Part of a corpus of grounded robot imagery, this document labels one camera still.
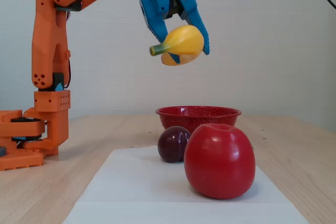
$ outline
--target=white wall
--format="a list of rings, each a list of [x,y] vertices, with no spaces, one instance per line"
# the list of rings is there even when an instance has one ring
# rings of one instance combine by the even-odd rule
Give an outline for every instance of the white wall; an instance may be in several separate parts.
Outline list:
[[[35,0],[0,0],[0,109],[33,106]],[[68,23],[71,117],[153,113],[180,104],[286,114],[336,131],[336,10],[325,0],[198,0],[211,54],[179,67],[149,55],[157,41],[139,0],[99,0]],[[169,30],[184,24],[175,17]]]

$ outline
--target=robotic arm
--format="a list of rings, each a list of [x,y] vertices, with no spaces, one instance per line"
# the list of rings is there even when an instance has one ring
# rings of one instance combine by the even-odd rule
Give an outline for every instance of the robotic arm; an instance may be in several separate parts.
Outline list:
[[[47,155],[57,155],[68,139],[71,79],[66,22],[71,11],[79,12],[96,0],[36,0],[32,41],[34,107],[0,111],[0,170],[42,165]],[[168,34],[165,20],[178,14],[204,36],[204,53],[209,38],[197,10],[196,0],[140,0],[149,30],[159,42]],[[178,55],[171,55],[178,64]],[[47,124],[47,137],[41,139]]]

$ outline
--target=plum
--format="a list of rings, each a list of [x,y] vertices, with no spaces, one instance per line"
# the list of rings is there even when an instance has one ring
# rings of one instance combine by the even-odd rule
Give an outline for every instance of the plum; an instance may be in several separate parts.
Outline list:
[[[191,133],[181,126],[166,129],[158,141],[160,157],[167,163],[182,162],[190,136]]]

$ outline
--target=bowl rim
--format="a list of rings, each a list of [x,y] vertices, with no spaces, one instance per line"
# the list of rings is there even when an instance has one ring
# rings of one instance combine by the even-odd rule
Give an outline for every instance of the bowl rim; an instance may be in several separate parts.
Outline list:
[[[161,112],[160,110],[169,109],[169,108],[190,108],[190,107],[200,107],[200,108],[219,108],[219,109],[229,109],[232,110],[234,113],[229,115],[176,115],[176,114],[168,114]],[[221,107],[221,106],[210,106],[210,105],[187,105],[187,106],[167,106],[162,107],[155,110],[156,114],[158,115],[166,115],[175,118],[227,118],[229,116],[239,116],[242,112],[238,109],[229,108],[229,107]]]

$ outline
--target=yellow fruit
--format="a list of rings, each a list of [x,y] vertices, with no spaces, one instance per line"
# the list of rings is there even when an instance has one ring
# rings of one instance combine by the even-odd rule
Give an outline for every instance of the yellow fruit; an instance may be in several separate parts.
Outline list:
[[[203,47],[204,38],[197,27],[185,25],[172,30],[163,43],[150,48],[150,53],[155,56],[168,52],[192,56],[192,59],[195,59],[201,54]]]
[[[180,57],[180,63],[176,63],[173,58],[170,56],[170,54],[168,54],[167,52],[165,52],[164,54],[162,54],[161,56],[161,62],[164,65],[167,66],[179,66],[179,65],[184,65],[187,64],[193,60],[195,60],[198,56],[196,55],[179,55]]]

